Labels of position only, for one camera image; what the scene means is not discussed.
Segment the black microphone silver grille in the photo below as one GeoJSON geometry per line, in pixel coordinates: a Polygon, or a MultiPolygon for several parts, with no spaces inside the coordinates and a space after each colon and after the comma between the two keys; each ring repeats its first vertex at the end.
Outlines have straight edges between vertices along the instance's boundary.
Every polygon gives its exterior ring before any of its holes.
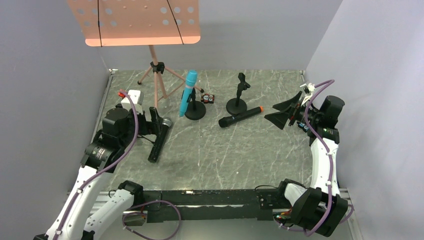
{"type": "Polygon", "coordinates": [[[159,160],[162,148],[167,140],[169,129],[173,125],[173,122],[170,118],[164,117],[161,125],[159,126],[159,133],[156,136],[156,139],[153,143],[153,147],[148,157],[148,161],[151,163],[156,163],[159,160]]]}

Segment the black round-base mic stand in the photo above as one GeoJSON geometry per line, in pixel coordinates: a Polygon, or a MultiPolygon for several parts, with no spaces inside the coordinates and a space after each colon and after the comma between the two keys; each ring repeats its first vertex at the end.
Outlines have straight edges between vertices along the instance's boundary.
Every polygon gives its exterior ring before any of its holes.
{"type": "Polygon", "coordinates": [[[184,116],[192,121],[200,120],[206,115],[206,107],[201,101],[196,100],[196,89],[193,88],[191,93],[188,95],[187,109],[184,116]]]}

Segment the black tall mic stand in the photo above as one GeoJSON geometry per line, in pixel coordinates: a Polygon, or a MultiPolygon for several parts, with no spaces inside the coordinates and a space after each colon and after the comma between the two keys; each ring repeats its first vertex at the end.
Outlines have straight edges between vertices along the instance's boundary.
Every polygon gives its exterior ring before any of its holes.
{"type": "Polygon", "coordinates": [[[241,95],[243,91],[249,89],[251,85],[246,82],[246,76],[243,72],[238,74],[238,79],[240,83],[237,85],[236,97],[230,99],[226,103],[226,111],[231,115],[237,115],[247,110],[247,104],[241,99],[241,95]]]}

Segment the blue microphone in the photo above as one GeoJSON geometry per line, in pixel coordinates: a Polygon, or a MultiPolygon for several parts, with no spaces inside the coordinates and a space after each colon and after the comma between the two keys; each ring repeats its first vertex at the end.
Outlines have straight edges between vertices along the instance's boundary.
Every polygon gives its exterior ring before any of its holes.
{"type": "Polygon", "coordinates": [[[198,77],[198,72],[196,70],[189,70],[186,78],[185,78],[185,87],[184,91],[181,97],[181,104],[179,107],[179,117],[183,117],[185,112],[187,111],[188,104],[189,104],[189,97],[192,94],[192,91],[196,85],[198,77]]]}

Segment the black microphone orange tip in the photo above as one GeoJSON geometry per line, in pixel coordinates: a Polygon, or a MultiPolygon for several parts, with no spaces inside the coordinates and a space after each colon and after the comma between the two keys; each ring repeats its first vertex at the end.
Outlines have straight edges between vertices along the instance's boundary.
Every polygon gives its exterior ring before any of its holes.
{"type": "Polygon", "coordinates": [[[256,115],[259,115],[263,111],[264,111],[264,108],[262,106],[258,106],[258,107],[252,108],[250,110],[244,111],[244,112],[236,114],[236,115],[223,117],[218,121],[218,125],[221,128],[227,128],[227,127],[229,127],[233,124],[236,124],[240,121],[246,120],[246,119],[254,117],[256,115]]]}

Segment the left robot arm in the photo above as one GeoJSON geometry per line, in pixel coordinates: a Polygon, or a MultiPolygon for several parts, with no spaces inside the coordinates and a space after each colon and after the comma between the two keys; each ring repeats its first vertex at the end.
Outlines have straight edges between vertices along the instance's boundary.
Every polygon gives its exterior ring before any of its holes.
{"type": "Polygon", "coordinates": [[[118,186],[116,194],[97,210],[90,211],[104,184],[112,177],[117,165],[135,145],[138,137],[165,132],[171,120],[159,115],[150,107],[151,120],[136,104],[118,104],[102,120],[91,144],[81,160],[77,179],[58,217],[45,232],[34,236],[36,240],[97,240],[114,219],[124,210],[144,202],[143,187],[126,180],[118,186]]]}

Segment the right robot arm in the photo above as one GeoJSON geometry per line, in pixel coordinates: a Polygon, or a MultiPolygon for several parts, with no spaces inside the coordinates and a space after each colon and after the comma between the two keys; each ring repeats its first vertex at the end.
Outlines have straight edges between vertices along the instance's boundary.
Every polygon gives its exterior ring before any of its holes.
{"type": "Polygon", "coordinates": [[[348,202],[340,196],[336,172],[340,143],[336,124],[345,102],[328,95],[321,107],[316,108],[301,96],[302,92],[298,92],[291,99],[274,104],[276,112],[265,115],[265,119],[279,129],[295,122],[305,124],[312,154],[310,186],[283,180],[275,192],[275,199],[288,202],[291,211],[285,217],[275,215],[274,219],[282,225],[293,224],[303,231],[329,237],[348,209],[348,202]]]}

